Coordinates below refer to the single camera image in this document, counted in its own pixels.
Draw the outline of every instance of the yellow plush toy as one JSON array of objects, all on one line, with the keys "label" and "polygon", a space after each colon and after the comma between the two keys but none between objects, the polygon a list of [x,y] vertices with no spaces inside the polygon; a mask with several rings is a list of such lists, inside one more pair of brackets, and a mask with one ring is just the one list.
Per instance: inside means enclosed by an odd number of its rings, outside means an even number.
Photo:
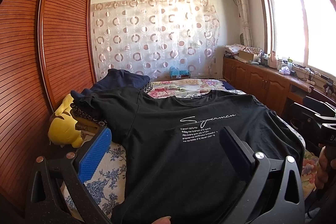
[{"label": "yellow plush toy", "polygon": [[76,120],[70,115],[73,98],[68,94],[52,116],[48,137],[56,145],[71,144],[74,148],[82,145],[81,132],[75,130]]}]

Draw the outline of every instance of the stack of fabric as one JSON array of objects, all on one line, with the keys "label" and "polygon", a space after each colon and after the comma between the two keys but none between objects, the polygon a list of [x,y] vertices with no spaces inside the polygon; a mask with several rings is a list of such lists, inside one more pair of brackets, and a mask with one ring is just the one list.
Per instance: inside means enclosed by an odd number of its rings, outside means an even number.
[{"label": "stack of fabric", "polygon": [[245,52],[250,52],[253,54],[262,54],[263,52],[259,48],[246,47],[240,44],[226,45],[223,48],[224,48],[224,53],[226,56],[233,56],[233,57],[237,56],[240,50],[245,51]]},{"label": "stack of fabric", "polygon": [[84,103],[85,97],[90,96],[94,92],[124,86],[132,86],[145,93],[151,91],[153,87],[150,78],[146,75],[137,75],[122,69],[109,69],[107,75],[95,83],[92,88],[84,89],[82,93],[78,93],[75,90],[71,91],[73,103],[71,104],[72,110],[70,114],[77,121],[75,129],[82,132],[83,139],[85,135],[94,135],[98,132],[100,127],[107,125],[106,120],[98,109],[88,107],[88,105]]}]

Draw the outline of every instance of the t-shirt sleeve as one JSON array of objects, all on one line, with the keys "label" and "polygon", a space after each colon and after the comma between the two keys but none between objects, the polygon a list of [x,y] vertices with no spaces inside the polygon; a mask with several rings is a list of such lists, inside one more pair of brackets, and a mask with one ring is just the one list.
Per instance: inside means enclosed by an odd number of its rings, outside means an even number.
[{"label": "t-shirt sleeve", "polygon": [[253,151],[261,151],[268,158],[278,160],[284,160],[291,155],[301,170],[303,145],[274,111],[264,111],[263,117],[257,119],[252,127],[253,130],[247,133],[247,140]]},{"label": "t-shirt sleeve", "polygon": [[127,137],[138,111],[136,88],[119,88],[91,95],[91,105],[99,109],[112,132],[112,141],[121,144]]}]

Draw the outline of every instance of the pink bottle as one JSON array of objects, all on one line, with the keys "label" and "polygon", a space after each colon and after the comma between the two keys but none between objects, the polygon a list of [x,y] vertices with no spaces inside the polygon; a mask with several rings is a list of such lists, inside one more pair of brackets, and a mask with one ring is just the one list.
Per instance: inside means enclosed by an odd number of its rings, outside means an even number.
[{"label": "pink bottle", "polygon": [[276,69],[278,67],[277,58],[275,56],[275,51],[272,51],[271,56],[268,60],[268,66]]}]

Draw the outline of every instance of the window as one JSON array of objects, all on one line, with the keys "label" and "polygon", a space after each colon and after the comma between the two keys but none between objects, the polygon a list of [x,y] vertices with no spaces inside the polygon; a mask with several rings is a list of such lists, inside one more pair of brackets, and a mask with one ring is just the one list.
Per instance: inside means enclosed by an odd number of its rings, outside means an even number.
[{"label": "window", "polygon": [[265,2],[270,49],[279,57],[336,76],[336,11],[330,0]]}]

